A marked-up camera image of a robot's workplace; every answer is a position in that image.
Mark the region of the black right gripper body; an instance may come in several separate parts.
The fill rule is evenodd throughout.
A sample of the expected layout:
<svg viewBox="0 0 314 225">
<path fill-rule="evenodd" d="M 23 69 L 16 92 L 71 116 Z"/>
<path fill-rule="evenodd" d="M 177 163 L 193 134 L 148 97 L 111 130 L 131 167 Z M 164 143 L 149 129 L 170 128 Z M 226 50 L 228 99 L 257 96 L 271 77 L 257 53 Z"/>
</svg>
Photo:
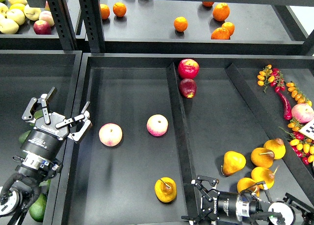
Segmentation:
<svg viewBox="0 0 314 225">
<path fill-rule="evenodd" d="M 243 217 L 249 218 L 253 213 L 252 204 L 239 193 L 215 190 L 214 212 L 217 219 L 224 222 L 242 222 Z"/>
</svg>

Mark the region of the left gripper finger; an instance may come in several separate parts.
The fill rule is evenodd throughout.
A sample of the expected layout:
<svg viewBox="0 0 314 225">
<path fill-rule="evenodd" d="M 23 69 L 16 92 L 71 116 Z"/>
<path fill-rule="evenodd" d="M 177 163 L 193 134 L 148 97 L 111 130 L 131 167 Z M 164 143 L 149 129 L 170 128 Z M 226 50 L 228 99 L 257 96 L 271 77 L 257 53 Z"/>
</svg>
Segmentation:
<svg viewBox="0 0 314 225">
<path fill-rule="evenodd" d="M 67 135 L 67 138 L 73 140 L 75 143 L 80 143 L 87 134 L 87 132 L 92 127 L 89 106 L 90 101 L 87 101 L 79 115 L 68 119 L 64 119 L 61 122 L 57 123 L 55 125 L 56 129 L 61 129 L 63 127 L 68 127 L 69 129 L 71 129 L 75 127 L 76 131 L 70 132 Z"/>
<path fill-rule="evenodd" d="M 43 113 L 44 122 L 51 124 L 49 103 L 56 93 L 57 89 L 53 86 L 48 93 L 43 93 L 39 98 L 32 97 L 22 115 L 22 120 L 28 123 L 35 123 L 36 119 L 34 114 L 40 109 Z"/>
</svg>

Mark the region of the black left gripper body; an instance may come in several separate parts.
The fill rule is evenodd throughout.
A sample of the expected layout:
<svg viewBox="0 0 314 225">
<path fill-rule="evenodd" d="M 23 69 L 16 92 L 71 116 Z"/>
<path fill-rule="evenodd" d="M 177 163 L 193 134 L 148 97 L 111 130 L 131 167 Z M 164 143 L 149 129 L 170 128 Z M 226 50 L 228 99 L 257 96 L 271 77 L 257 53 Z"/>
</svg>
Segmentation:
<svg viewBox="0 0 314 225">
<path fill-rule="evenodd" d="M 50 124 L 46 124 L 43 117 L 35 121 L 34 128 L 21 146 L 22 151 L 47 160 L 53 160 L 57 156 L 69 134 L 69 128 L 67 126 L 56 128 L 58 123 L 65 120 L 65 116 L 53 112 L 49 117 Z"/>
</svg>

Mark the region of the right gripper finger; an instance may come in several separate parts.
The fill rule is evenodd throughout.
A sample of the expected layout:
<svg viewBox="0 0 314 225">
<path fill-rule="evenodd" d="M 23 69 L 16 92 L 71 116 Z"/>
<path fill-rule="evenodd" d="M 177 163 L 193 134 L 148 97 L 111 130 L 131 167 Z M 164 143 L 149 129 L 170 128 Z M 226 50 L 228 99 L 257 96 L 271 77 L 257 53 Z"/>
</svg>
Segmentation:
<svg viewBox="0 0 314 225">
<path fill-rule="evenodd" d="M 216 207 L 207 207 L 201 210 L 201 213 L 195 217 L 181 216 L 181 219 L 188 221 L 190 225 L 215 225 Z"/>
<path fill-rule="evenodd" d="M 197 175 L 191 180 L 197 212 L 214 210 L 214 207 L 217 206 L 219 191 L 216 187 L 218 183 L 217 178 L 202 175 Z"/>
</svg>

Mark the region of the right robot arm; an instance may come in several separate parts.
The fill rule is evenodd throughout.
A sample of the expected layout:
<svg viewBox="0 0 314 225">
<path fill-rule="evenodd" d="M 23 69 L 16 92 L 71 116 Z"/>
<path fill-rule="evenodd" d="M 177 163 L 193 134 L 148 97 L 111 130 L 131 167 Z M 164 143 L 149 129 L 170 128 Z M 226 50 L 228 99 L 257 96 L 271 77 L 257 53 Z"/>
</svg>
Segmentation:
<svg viewBox="0 0 314 225">
<path fill-rule="evenodd" d="M 303 225 L 314 223 L 314 209 L 289 193 L 283 200 L 273 201 L 269 188 L 264 181 L 254 183 L 239 193 L 223 192 L 216 189 L 219 180 L 198 175 L 191 184 L 201 194 L 201 212 L 195 216 L 181 216 L 191 225 L 201 221 L 209 221 L 212 225 L 217 221 L 240 225 L 245 219 L 250 225 L 258 221 L 269 225 L 294 225 L 297 212 Z"/>
</svg>

